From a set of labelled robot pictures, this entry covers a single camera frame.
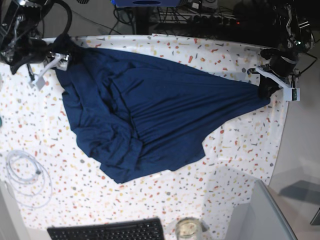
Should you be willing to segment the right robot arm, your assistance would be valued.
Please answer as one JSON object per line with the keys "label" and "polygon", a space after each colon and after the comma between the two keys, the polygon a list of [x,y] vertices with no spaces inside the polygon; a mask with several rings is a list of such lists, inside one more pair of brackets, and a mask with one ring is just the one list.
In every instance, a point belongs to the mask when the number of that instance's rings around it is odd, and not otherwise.
{"label": "right robot arm", "polygon": [[[53,43],[39,38],[37,27],[57,4],[67,14],[62,33]],[[0,62],[10,67],[14,75],[25,64],[43,62],[56,53],[68,36],[72,10],[63,0],[2,0],[0,2]]]}

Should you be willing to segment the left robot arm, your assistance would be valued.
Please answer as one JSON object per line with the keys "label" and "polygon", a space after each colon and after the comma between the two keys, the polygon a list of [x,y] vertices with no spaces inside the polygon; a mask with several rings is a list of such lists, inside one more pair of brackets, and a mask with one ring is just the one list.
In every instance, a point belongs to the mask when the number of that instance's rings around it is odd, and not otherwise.
{"label": "left robot arm", "polygon": [[261,57],[269,60],[270,71],[280,78],[290,75],[301,76],[305,70],[294,73],[299,61],[299,55],[309,55],[315,44],[311,23],[298,15],[296,3],[293,0],[269,0],[275,13],[275,25],[278,28],[279,43],[277,48],[267,48],[260,52]]}

